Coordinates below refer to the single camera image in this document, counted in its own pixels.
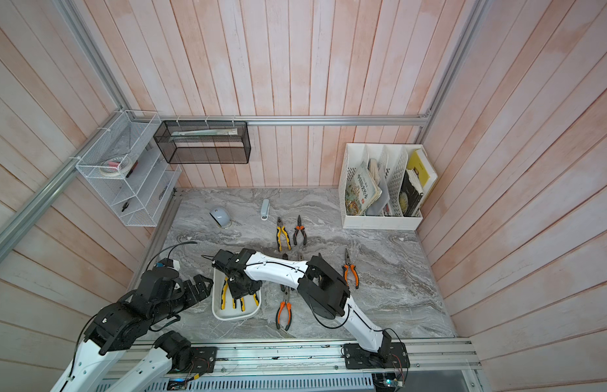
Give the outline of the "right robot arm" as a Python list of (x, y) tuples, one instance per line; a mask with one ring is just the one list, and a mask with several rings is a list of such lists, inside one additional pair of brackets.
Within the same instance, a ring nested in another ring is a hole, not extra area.
[(362, 350), (387, 361), (391, 355), (391, 336), (375, 325), (355, 303), (343, 276), (322, 257), (309, 261), (287, 261), (244, 248), (239, 253), (220, 250), (212, 266), (228, 277), (234, 299), (259, 291), (262, 282), (295, 289), (313, 315), (337, 319), (357, 340)]

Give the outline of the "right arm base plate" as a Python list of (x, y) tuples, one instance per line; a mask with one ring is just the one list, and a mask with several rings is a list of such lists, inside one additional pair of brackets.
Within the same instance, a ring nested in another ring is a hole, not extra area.
[(357, 343), (342, 345), (345, 367), (351, 370), (361, 369), (409, 369), (406, 346), (398, 341), (384, 344), (381, 352), (370, 352), (362, 349)]

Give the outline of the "yellow black combination pliers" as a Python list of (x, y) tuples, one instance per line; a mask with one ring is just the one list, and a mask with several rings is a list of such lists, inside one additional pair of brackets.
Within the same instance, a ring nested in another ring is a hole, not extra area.
[(290, 251), (292, 250), (292, 246), (290, 243), (290, 237), (288, 235), (287, 229), (284, 225), (283, 220), (278, 217), (277, 218), (277, 248), (279, 252), (283, 251), (283, 247), (286, 246)]

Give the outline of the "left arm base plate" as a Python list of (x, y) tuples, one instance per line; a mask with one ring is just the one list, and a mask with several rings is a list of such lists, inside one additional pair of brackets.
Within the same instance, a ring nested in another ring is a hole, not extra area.
[(215, 370), (218, 348), (198, 346), (182, 349), (172, 359), (170, 374), (206, 374)]

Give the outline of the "orange black small pliers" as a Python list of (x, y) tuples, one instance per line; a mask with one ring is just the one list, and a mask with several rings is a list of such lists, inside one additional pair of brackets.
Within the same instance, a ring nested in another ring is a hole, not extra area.
[(301, 215), (298, 215), (297, 218), (297, 225), (295, 226), (295, 231), (293, 234), (293, 245), (297, 245), (298, 244), (298, 236), (301, 235), (302, 236), (302, 245), (305, 246), (308, 243), (308, 236), (307, 233), (305, 231), (305, 226), (303, 224), (302, 221), (302, 217)]

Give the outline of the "orange long nose pliers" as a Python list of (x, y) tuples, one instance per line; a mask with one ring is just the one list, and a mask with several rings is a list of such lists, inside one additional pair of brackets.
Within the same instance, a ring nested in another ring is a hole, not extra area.
[(291, 303), (290, 303), (290, 292), (282, 292), (282, 294), (283, 294), (283, 298), (282, 298), (282, 301), (280, 303), (280, 307), (277, 310), (277, 313), (276, 313), (276, 316), (275, 316), (275, 325), (276, 325), (276, 329), (281, 329), (282, 328), (282, 314), (286, 313), (286, 315), (287, 315), (287, 323), (286, 323), (286, 326), (284, 327), (284, 329), (286, 331), (288, 331), (290, 329), (291, 322), (292, 322), (292, 309), (291, 309)]

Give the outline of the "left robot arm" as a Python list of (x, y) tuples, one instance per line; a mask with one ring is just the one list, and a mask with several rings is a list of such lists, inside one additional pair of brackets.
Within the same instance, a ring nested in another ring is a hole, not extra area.
[[(207, 299), (212, 279), (198, 274), (182, 280), (171, 266), (146, 271), (137, 289), (100, 310), (84, 326), (73, 359), (55, 383), (55, 391), (93, 391), (108, 371), (155, 324), (171, 325), (182, 311)], [(212, 372), (216, 350), (194, 349), (180, 333), (169, 331), (153, 343), (148, 354), (111, 386), (112, 391), (144, 391), (171, 371), (186, 381), (195, 372)]]

